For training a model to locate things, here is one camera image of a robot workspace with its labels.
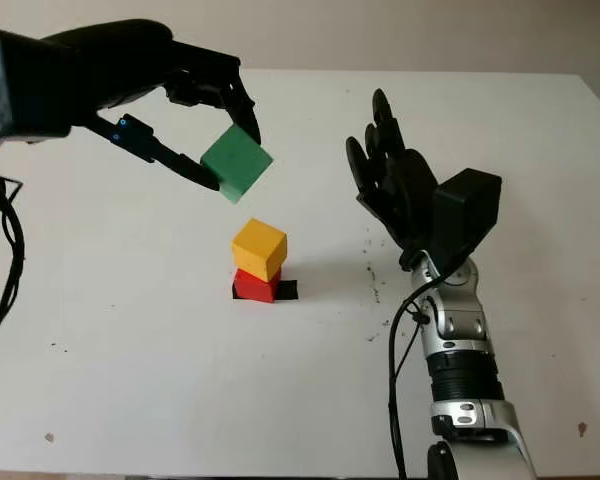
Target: wire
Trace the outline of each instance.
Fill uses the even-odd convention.
[[[457,265],[453,265],[447,271],[445,271],[440,276],[434,278],[433,280],[420,285],[416,288],[411,295],[409,295],[398,307],[396,311],[393,321],[391,322],[391,328],[389,330],[389,432],[391,434],[391,445],[393,446],[393,455],[396,460],[396,465],[398,467],[398,479],[406,480],[407,479],[407,470],[404,461],[404,449],[402,447],[402,435],[400,433],[400,419],[398,415],[398,402],[396,395],[396,382],[398,379],[398,374],[400,373],[400,369],[407,359],[407,355],[411,351],[411,347],[415,342],[416,335],[418,333],[418,328],[420,324],[425,320],[424,314],[420,309],[419,305],[415,303],[415,301],[426,291],[434,288],[435,286],[444,282],[453,272],[455,272],[463,262],[457,262]],[[409,307],[414,306],[416,311],[410,311]],[[416,320],[416,328],[411,336],[409,344],[407,345],[407,349],[400,360],[400,364],[398,369],[396,370],[396,357],[395,357],[395,346],[396,346],[396,334],[398,331],[398,326],[400,325],[400,320],[404,313],[409,313],[414,320]]]
[[[409,343],[407,344],[407,348],[404,351],[404,355],[402,355],[402,359],[400,360],[400,363],[398,364],[398,368],[396,369],[396,380],[398,379],[398,376],[400,375],[400,370],[402,370],[402,365],[404,365],[404,361],[407,359],[407,356],[409,355],[409,352],[411,351],[411,347],[413,347],[413,344],[416,341],[416,337],[418,336],[419,330],[420,330],[420,324],[416,323],[416,326],[413,329],[413,334],[411,335],[411,339],[409,340]]]
[[[22,188],[22,185],[24,185],[24,184],[20,180],[14,180],[13,178],[9,178],[9,177],[0,177],[0,185],[2,187],[2,190],[4,190],[5,192],[7,191],[7,183],[13,183],[16,186],[16,188],[13,189],[13,192],[11,192],[11,195],[9,195],[9,198],[8,198],[9,203],[13,204],[13,201],[15,200],[16,196],[18,195],[18,192],[20,192],[20,189]],[[11,232],[9,231],[9,228],[7,226],[7,217],[5,216],[4,212],[2,214],[1,223],[2,223],[2,231],[4,232],[4,236],[7,237],[7,241],[13,247],[14,240],[13,240],[13,237],[11,236]]]
[[[9,268],[9,275],[2,292],[2,297],[0,298],[0,325],[9,313],[9,310],[11,310],[16,296],[18,295],[20,276],[22,275],[22,269],[24,267],[24,233],[22,232],[20,219],[18,218],[13,205],[11,205],[11,202],[20,191],[20,188],[22,188],[22,182],[12,179],[4,179],[4,181],[16,183],[17,186],[8,198],[5,190],[0,186],[0,210],[2,210],[2,226],[7,237],[7,241],[9,242],[9,245],[11,245],[11,251],[13,255],[11,259],[11,267]],[[7,228],[8,226],[11,226],[13,236],[11,236],[9,229]]]

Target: wooden block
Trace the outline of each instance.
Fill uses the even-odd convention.
[[[220,193],[236,203],[272,161],[244,130],[232,125],[202,155],[200,163],[218,177]]]
[[[263,282],[244,270],[238,269],[233,279],[233,286],[241,298],[258,300],[259,302],[273,303],[276,298],[276,289],[280,282],[281,270],[269,282]]]
[[[231,244],[236,266],[269,282],[287,258],[287,234],[252,218]]]

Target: table surface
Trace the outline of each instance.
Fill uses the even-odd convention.
[[[344,150],[382,87],[439,179],[468,166],[504,178],[498,225],[473,258],[505,392],[540,475],[600,474],[600,102],[586,85],[399,72],[244,81],[275,162],[236,206],[81,129],[0,151],[0,171],[25,182],[27,240],[0,332],[0,469],[395,475],[386,320],[410,282],[355,201]],[[124,112],[193,158],[229,125],[161,92],[107,116]],[[229,245],[251,216],[288,233],[283,276],[299,301],[231,299]],[[0,232],[0,292],[9,261]],[[408,471],[423,475],[434,437],[419,346],[399,396]]]

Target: red cube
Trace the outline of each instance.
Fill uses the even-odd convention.
[[[250,273],[238,269],[233,279],[233,286],[240,298],[273,303],[281,272],[282,270],[279,269],[270,281],[264,282]]]

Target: wall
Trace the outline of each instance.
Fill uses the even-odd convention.
[[[129,17],[248,67],[577,73],[600,97],[600,0],[0,1],[33,36]]]

